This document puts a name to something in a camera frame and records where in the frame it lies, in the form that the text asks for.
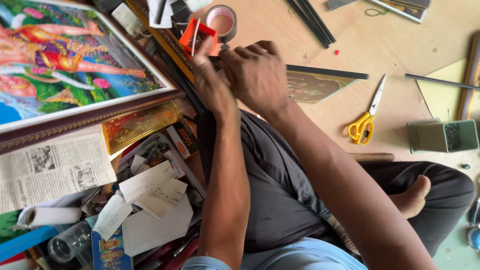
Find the light blue shirt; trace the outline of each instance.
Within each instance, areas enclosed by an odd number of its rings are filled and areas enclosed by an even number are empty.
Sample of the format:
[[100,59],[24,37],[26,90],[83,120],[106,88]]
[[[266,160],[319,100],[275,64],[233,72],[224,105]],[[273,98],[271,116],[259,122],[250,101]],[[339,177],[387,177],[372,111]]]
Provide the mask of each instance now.
[[[192,257],[183,270],[231,270],[212,257]],[[303,238],[264,252],[244,254],[242,270],[366,270],[367,268],[340,248],[327,242]]]

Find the green thread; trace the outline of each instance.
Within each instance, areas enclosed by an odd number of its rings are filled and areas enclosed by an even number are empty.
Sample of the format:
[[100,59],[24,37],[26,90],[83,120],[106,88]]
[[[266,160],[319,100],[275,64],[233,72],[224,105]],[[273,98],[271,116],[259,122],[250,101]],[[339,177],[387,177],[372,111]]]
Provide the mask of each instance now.
[[[368,11],[375,11],[376,14],[370,14]],[[365,15],[369,16],[369,17],[376,17],[378,15],[385,15],[388,13],[388,10],[384,11],[384,12],[381,12],[380,10],[376,10],[376,9],[367,9],[365,10]]]

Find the pink lotus flower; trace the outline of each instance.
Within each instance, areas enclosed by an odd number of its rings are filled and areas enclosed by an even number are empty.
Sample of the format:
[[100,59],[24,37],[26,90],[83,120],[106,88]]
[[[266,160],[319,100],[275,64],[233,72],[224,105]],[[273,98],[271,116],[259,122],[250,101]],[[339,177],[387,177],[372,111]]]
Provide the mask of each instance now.
[[44,68],[31,68],[30,71],[33,74],[45,74],[47,72],[47,70]]
[[33,8],[24,8],[24,12],[35,19],[43,18],[43,13]]
[[93,79],[93,83],[102,89],[107,89],[110,87],[110,83],[106,79],[102,78]]

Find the paper roll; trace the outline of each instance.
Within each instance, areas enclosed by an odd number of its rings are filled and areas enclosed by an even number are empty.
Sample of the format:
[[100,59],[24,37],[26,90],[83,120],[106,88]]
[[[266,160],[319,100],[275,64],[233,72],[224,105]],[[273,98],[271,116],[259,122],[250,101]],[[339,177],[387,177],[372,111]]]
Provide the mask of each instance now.
[[76,223],[82,210],[71,207],[34,207],[25,215],[25,223],[29,226],[59,225]]

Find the hand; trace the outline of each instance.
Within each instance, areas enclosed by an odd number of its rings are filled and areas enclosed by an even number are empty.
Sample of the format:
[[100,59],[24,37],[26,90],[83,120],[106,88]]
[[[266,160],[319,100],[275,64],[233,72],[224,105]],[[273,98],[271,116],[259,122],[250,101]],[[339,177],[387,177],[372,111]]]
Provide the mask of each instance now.
[[219,54],[233,94],[268,120],[292,101],[287,92],[287,69],[272,41],[259,41]]
[[237,101],[208,59],[212,46],[213,38],[210,36],[205,39],[192,59],[198,96],[212,111],[217,124],[240,126]]

